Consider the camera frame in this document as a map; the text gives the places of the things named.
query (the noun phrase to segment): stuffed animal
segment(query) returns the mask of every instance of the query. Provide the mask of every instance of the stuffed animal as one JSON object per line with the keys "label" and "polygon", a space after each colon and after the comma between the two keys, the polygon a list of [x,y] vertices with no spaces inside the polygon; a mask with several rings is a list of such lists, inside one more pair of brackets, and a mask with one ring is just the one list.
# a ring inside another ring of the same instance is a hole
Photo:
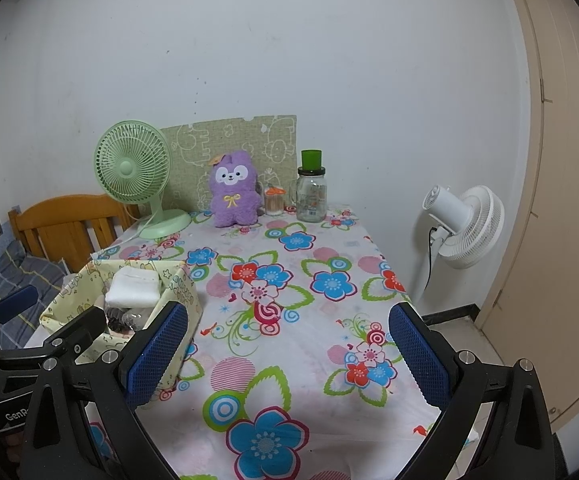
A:
{"label": "stuffed animal", "polygon": [[245,150],[228,153],[210,172],[210,209],[216,227],[252,225],[258,221],[256,210],[262,204],[256,192],[256,168]]}

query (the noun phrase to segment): white towel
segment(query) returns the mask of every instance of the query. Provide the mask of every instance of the white towel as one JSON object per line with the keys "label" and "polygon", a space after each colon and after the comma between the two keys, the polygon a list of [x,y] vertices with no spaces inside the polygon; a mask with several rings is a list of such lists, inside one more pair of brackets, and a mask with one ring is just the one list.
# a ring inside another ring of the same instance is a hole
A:
{"label": "white towel", "polygon": [[154,308],[161,297],[156,270],[123,267],[112,278],[105,303],[116,308]]}

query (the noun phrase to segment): white fan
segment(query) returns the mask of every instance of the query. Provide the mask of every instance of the white fan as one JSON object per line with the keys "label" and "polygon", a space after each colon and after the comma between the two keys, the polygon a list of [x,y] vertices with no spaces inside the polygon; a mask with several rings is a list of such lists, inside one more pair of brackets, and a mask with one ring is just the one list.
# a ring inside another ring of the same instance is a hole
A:
{"label": "white fan", "polygon": [[[492,249],[505,221],[503,202],[487,186],[472,187],[459,197],[444,187],[434,186],[423,201],[423,209],[441,224],[429,234],[428,276],[439,255],[455,269],[476,264]],[[424,275],[419,274],[414,287],[414,304],[427,286]]]}

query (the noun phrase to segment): green fan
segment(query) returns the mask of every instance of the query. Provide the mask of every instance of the green fan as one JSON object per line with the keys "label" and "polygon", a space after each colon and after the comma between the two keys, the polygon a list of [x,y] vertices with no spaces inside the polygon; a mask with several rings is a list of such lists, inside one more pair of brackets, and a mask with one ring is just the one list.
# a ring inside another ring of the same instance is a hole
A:
{"label": "green fan", "polygon": [[121,121],[107,130],[94,152],[94,172],[113,199],[125,204],[150,202],[152,216],[139,236],[153,240],[185,229],[192,219],[180,209],[163,210],[161,193],[172,156],[160,130],[139,121]]}

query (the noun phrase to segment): wooden chair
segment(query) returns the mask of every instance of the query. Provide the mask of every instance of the wooden chair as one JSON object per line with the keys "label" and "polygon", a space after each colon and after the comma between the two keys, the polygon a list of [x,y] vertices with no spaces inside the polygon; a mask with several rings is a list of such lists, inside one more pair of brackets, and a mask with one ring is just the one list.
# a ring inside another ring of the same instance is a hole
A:
{"label": "wooden chair", "polygon": [[[138,206],[127,208],[138,218]],[[23,213],[12,210],[8,215],[14,236],[28,252],[54,262],[64,258],[73,272],[82,269],[95,250],[87,233],[87,221],[102,249],[116,240],[113,218],[119,219],[124,231],[134,222],[123,205],[106,194],[59,196],[39,202]]]}

